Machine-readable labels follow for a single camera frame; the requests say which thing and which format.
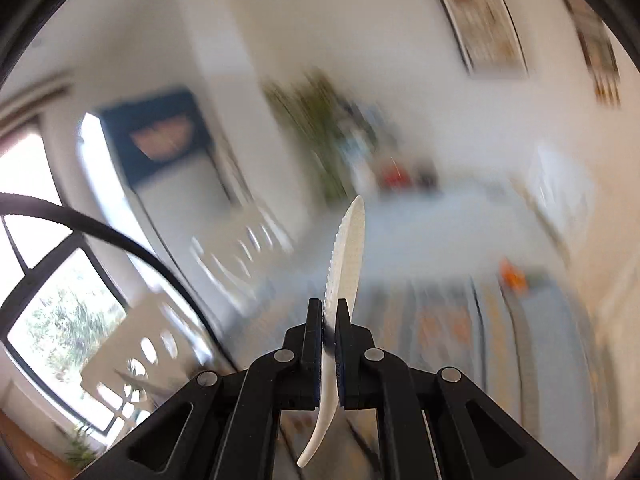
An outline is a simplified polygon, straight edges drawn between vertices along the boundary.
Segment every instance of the chair backrest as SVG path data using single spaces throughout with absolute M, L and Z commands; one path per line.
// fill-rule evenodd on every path
M 196 259 L 239 308 L 255 299 L 261 280 L 291 250 L 283 227 L 261 202 L 233 210 L 203 244 L 193 239 Z
M 167 293 L 149 293 L 84 365 L 82 389 L 125 423 L 117 440 L 136 425 L 127 404 L 152 412 L 197 371 L 189 334 L 202 338 Z

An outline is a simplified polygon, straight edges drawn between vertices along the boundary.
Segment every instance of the green plant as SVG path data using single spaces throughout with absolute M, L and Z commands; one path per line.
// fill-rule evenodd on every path
M 87 442 L 87 426 L 77 426 L 72 434 L 67 433 L 59 426 L 57 428 L 69 442 L 69 451 L 65 453 L 67 463 L 78 469 L 78 471 L 82 471 L 98 458 L 98 453 L 91 449 Z
M 270 82 L 263 91 L 277 120 L 290 126 L 310 150 L 318 165 L 324 198 L 330 202 L 346 197 L 338 152 L 344 136 L 335 119 L 338 94 L 329 79 L 314 71 L 306 76 L 305 83 L 291 90 Z

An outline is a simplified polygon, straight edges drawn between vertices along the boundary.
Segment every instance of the window frame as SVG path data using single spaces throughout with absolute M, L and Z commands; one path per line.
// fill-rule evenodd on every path
M 30 120 L 19 125 L 17 128 L 14 128 L 9 133 L 0 137 L 0 156 L 2 156 L 5 152 L 8 152 L 13 146 L 15 146 L 30 133 L 36 133 L 42 138 L 46 156 L 46 140 L 42 135 L 40 121 L 37 116 L 31 118 Z M 63 206 L 68 206 L 68 201 L 66 200 L 66 197 L 62 191 L 62 186 L 60 186 L 59 180 L 57 179 L 56 174 L 51 167 L 48 157 L 47 166 L 49 169 L 49 173 L 53 179 L 53 184 L 56 188 L 56 192 L 58 193 L 58 197 L 60 198 L 60 203 Z M 80 249 L 86 255 L 95 272 L 107 287 L 107 290 L 113 295 L 116 301 L 123 308 L 125 314 L 129 309 L 129 305 L 126 299 L 124 298 L 118 287 L 115 285 L 115 283 L 113 283 L 113 280 L 110 278 L 107 271 L 98 261 L 98 258 L 95 256 L 94 251 L 90 247 L 89 241 L 84 234 L 78 231 L 72 231 L 71 234 L 64 238 L 55 248 L 50 250 L 49 253 L 47 253 L 35 266 L 29 267 L 20 254 L 20 250 L 18 249 L 14 238 L 12 237 L 12 234 L 6 225 L 4 216 L 0 216 L 0 228 L 4 230 L 9 240 L 9 244 L 11 245 L 14 255 L 18 260 L 20 268 L 23 272 L 22 279 L 7 295 L 6 299 L 0 306 L 0 341 L 2 342 L 2 344 L 4 344 L 4 347 L 7 349 L 14 362 L 22 369 L 27 377 L 30 378 L 30 380 L 33 381 L 33 383 L 36 384 L 36 386 L 39 387 L 39 389 L 41 389 L 47 397 L 49 397 L 51 402 L 57 404 L 62 410 L 66 411 L 73 418 L 91 428 L 96 433 L 100 434 L 101 436 L 107 436 L 118 417 L 113 414 L 110 422 L 104 430 L 101 430 L 100 428 L 92 424 L 90 421 L 84 418 L 84 416 L 80 415 L 80 413 L 78 413 L 72 406 L 70 406 L 68 402 L 63 400 L 56 392 L 54 392 L 51 387 L 49 387 L 49 385 L 29 366 L 29 364 L 24 360 L 20 353 L 14 348 L 13 345 L 11 345 L 8 340 L 8 335 L 14 324 L 18 321 L 20 315 L 27 308 L 31 300 L 37 295 L 46 281 L 78 249 Z

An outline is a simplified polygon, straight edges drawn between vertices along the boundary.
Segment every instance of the white plastic knife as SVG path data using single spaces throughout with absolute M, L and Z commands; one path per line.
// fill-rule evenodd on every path
M 335 237 L 334 252 L 331 256 L 329 274 L 326 279 L 324 305 L 322 306 L 322 323 L 325 330 L 333 333 L 338 298 L 347 300 L 349 316 L 353 315 L 353 303 L 360 281 L 362 252 L 364 249 L 364 200 L 357 196 L 342 218 L 338 234 Z M 304 467 L 314 455 L 334 419 L 338 408 L 338 383 L 335 373 L 334 338 L 330 343 L 322 338 L 322 363 L 320 375 L 320 407 L 314 432 L 306 444 L 305 450 L 298 459 L 298 466 Z

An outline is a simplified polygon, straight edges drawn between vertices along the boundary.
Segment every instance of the ceiling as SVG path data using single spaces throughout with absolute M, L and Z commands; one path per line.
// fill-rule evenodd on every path
M 36 35 L 0 89 L 0 103 L 23 89 L 103 56 L 135 23 L 146 0 L 67 0 Z

